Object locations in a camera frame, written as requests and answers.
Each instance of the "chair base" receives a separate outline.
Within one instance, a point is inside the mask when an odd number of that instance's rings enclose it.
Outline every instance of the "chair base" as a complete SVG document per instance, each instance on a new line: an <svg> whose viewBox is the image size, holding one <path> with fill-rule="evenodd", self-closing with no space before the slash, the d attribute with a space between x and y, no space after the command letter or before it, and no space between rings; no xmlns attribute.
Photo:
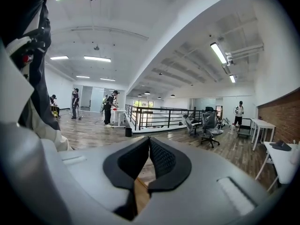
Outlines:
<svg viewBox="0 0 300 225"><path fill-rule="evenodd" d="M218 141L212 139L211 136L209 138L202 137L200 144L202 144L203 142L206 142L206 141L209 141L211 143L211 148L214 148L214 144L213 143L217 143L218 146L220 145L220 143Z"/></svg>

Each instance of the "wooden floor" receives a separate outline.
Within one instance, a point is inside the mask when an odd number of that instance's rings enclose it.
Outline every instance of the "wooden floor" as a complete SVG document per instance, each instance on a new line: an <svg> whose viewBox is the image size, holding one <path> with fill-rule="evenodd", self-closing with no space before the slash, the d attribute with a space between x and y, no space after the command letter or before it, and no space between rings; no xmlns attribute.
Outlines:
<svg viewBox="0 0 300 225"><path fill-rule="evenodd" d="M105 127L102 122L103 118L99 116L99 113L81 112L81 115L83 116L81 120L72 120L69 111L61 111L59 123L62 135L68 138L70 145L74 149L107 146L115 142L130 139L125 137L125 130L123 128ZM242 169L252 178L255 178L258 174L266 157L266 149L263 145L259 144L255 151L252 151L251 139L237 138L236 134L229 134L229 128L225 129L223 134L216 136L215 139L221 144L220 146L215 145L214 149L207 142L200 145L199 138L188 136L187 129L156 134L134 135L133 137L146 135L168 138L183 145L215 152ZM273 166L267 164L258 181L267 189L275 177ZM150 159L146 162L139 178L146 185L155 179L154 167Z"/></svg>

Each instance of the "handrail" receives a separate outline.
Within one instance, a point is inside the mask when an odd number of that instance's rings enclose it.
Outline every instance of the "handrail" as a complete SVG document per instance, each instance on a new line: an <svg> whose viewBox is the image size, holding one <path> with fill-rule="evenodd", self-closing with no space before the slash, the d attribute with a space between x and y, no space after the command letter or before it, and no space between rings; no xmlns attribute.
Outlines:
<svg viewBox="0 0 300 225"><path fill-rule="evenodd" d="M155 108L125 105L128 121L133 124L134 130L144 128L172 128L181 126L180 118L187 115L190 120L202 121L203 110L189 110L181 108Z"/></svg>

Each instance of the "mesh office chair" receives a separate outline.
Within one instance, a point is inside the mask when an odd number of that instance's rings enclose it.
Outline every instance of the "mesh office chair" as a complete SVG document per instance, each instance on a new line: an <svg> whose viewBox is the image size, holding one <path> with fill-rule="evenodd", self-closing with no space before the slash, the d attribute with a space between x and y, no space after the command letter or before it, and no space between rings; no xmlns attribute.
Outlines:
<svg viewBox="0 0 300 225"><path fill-rule="evenodd" d="M210 129L215 128L216 126L216 112L203 112L202 122L203 133L199 134L199 136L201 137L200 144L202 144L205 141L209 141L211 143L212 148L214 148L213 143L217 143L219 146L220 143L213 139L214 135L210 132Z"/></svg>

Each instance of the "white ceiling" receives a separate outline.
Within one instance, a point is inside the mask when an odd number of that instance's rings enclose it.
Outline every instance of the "white ceiling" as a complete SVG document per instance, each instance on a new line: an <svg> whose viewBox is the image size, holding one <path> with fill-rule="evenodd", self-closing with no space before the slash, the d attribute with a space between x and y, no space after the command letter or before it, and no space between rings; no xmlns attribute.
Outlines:
<svg viewBox="0 0 300 225"><path fill-rule="evenodd" d="M219 18L214 23L205 26L205 29L187 37L181 46L145 75L143 84L146 87L153 86L151 93L161 96L178 86L196 83L231 83L229 75L223 70L210 44L217 42L224 55L225 52L259 45L262 40L256 22L251 6L237 7L236 10L231 11L230 15ZM236 60L234 65L229 67L231 74L236 76L237 83L253 81L258 57L259 54L255 54ZM136 96L144 91L144 87L141 87L139 83L129 96Z"/></svg>
<svg viewBox="0 0 300 225"><path fill-rule="evenodd" d="M52 44L46 62L76 80L76 75L85 75L90 81L103 77L129 85L133 61L151 36L152 26L174 1L48 0ZM61 55L69 59L50 60ZM112 62L85 60L84 55Z"/></svg>

